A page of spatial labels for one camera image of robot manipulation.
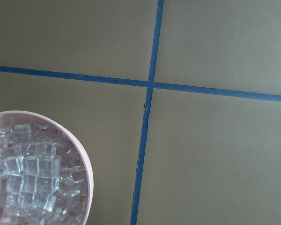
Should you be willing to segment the clear ice cubes pile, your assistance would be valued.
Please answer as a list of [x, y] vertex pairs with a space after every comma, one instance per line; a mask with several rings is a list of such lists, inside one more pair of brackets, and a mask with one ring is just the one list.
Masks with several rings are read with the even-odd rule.
[[61, 130], [0, 128], [0, 225], [80, 225], [87, 205], [85, 166]]

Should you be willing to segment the pink bowl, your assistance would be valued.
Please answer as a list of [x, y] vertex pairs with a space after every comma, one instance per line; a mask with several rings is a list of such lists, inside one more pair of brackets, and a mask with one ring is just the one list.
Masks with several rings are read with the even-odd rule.
[[65, 133], [65, 135], [69, 138], [70, 142], [75, 146], [83, 161], [88, 179], [87, 207], [85, 212], [82, 213], [82, 218], [79, 222], [79, 224], [85, 225], [92, 205], [94, 193], [94, 177], [89, 156], [86, 150], [84, 149], [83, 145], [68, 129], [43, 115], [34, 112], [15, 110], [0, 112], [0, 128], [21, 124], [42, 124], [57, 127], [59, 130]]

